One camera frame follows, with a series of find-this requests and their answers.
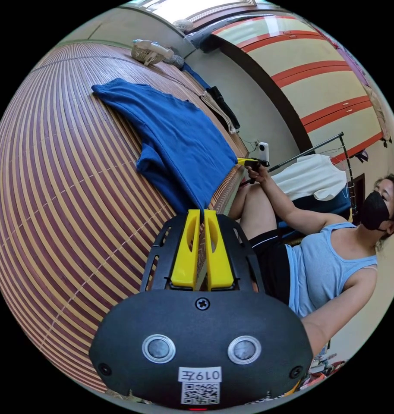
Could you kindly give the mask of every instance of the bamboo mat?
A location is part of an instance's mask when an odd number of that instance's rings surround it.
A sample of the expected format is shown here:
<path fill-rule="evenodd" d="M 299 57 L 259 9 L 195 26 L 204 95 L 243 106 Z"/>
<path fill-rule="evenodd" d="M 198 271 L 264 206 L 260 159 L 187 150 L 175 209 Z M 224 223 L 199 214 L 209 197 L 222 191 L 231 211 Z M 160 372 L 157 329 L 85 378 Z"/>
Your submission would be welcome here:
<path fill-rule="evenodd" d="M 56 47 L 11 100 L 0 123 L 0 289 L 43 355 L 100 392 L 107 388 L 88 357 L 96 329 L 114 305 L 138 293 L 151 245 L 174 215 L 136 172 L 140 137 L 91 93 L 93 84 L 115 78 L 188 99 L 238 157 L 246 154 L 181 71 L 164 63 L 147 68 L 123 48 Z M 224 211 L 241 174 L 236 167 L 228 174 L 211 209 Z"/>

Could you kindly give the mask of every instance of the woman's hand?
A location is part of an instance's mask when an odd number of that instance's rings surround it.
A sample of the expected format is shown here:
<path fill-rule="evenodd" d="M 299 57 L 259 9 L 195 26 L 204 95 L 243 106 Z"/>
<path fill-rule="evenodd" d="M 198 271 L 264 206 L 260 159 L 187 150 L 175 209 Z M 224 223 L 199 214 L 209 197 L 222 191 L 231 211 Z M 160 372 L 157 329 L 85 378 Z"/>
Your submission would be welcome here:
<path fill-rule="evenodd" d="M 262 183 L 269 178 L 267 168 L 263 165 L 260 165 L 258 171 L 254 171 L 251 167 L 247 167 L 247 170 L 249 172 L 249 177 L 259 183 Z"/>

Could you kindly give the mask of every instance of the light blue tank top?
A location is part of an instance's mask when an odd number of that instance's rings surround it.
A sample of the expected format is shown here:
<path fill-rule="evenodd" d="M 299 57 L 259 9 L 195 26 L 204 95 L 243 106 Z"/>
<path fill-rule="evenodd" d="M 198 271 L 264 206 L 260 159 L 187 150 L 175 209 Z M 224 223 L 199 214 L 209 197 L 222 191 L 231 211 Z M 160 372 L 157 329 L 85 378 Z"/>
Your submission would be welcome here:
<path fill-rule="evenodd" d="M 342 293 L 345 282 L 356 271 L 377 264 L 377 257 L 345 260 L 333 249 L 332 230 L 355 227 L 350 222 L 324 227 L 306 236 L 300 245 L 286 245 L 290 264 L 289 307 L 305 317 Z"/>

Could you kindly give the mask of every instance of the white sticker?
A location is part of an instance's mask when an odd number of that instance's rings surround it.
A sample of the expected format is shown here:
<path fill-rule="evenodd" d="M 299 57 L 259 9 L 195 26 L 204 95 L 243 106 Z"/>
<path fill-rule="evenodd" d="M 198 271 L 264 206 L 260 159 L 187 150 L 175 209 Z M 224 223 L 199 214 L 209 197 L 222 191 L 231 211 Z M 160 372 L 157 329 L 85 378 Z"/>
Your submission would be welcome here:
<path fill-rule="evenodd" d="M 179 367 L 178 381 L 180 383 L 220 383 L 221 367 L 185 368 Z"/>
<path fill-rule="evenodd" d="M 180 367 L 178 381 L 182 383 L 182 404 L 209 405 L 220 403 L 221 367 Z"/>

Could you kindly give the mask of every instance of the black shorts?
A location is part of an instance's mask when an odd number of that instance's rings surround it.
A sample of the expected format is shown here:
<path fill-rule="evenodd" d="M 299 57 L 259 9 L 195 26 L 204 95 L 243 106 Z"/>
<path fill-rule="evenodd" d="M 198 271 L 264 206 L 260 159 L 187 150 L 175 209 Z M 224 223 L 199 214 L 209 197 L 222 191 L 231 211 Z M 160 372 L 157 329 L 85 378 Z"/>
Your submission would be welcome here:
<path fill-rule="evenodd" d="M 266 294 L 289 305 L 290 265 L 279 231 L 260 234 L 249 242 L 257 256 Z"/>

